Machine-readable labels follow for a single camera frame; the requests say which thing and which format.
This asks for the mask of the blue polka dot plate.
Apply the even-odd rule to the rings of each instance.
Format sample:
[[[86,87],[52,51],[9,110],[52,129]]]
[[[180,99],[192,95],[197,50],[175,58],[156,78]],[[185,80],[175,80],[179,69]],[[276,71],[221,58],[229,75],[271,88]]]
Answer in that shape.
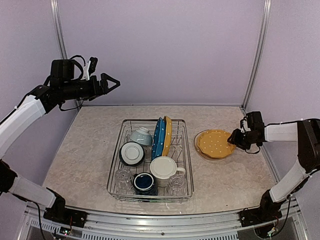
[[[151,160],[162,155],[164,141],[166,136],[166,123],[162,117],[157,120],[153,135],[153,144],[151,149]]]

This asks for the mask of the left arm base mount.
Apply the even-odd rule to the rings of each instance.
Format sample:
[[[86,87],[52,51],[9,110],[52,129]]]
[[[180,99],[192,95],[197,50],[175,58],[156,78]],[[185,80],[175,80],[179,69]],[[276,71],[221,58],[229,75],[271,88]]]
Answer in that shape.
[[[52,206],[46,208],[43,217],[63,225],[84,228],[88,213],[81,210],[66,208],[65,206]]]

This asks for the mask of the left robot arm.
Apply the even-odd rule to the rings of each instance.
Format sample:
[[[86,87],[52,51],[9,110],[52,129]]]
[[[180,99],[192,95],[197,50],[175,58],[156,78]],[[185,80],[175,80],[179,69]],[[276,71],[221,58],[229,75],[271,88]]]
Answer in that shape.
[[[97,63],[96,57],[91,57],[84,65],[80,65],[75,56],[53,60],[44,84],[27,93],[0,122],[0,156],[3,158],[27,128],[55,107],[63,111],[66,101],[92,101],[118,88],[120,81],[106,73],[97,79],[93,74]],[[50,214],[61,223],[70,218],[63,197],[18,175],[4,161],[0,162],[0,191],[50,209]]]

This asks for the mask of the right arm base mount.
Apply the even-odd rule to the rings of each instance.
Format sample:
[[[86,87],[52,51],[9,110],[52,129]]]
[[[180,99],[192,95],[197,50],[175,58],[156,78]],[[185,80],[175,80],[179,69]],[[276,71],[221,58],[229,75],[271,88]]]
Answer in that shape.
[[[283,215],[280,210],[263,213],[259,209],[259,207],[251,209],[244,208],[242,211],[239,212],[239,218],[242,227],[249,227],[277,220],[280,219],[282,216]]]

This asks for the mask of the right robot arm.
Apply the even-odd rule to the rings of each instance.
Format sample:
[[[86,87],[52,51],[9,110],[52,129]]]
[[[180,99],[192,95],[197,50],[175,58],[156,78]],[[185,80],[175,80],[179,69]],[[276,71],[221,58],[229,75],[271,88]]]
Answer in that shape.
[[[317,118],[264,124],[262,114],[252,111],[240,121],[228,143],[248,151],[252,145],[274,145],[276,156],[293,165],[261,197],[259,207],[239,213],[242,226],[251,226],[282,217],[281,206],[299,191],[310,176],[320,169],[320,121]]]

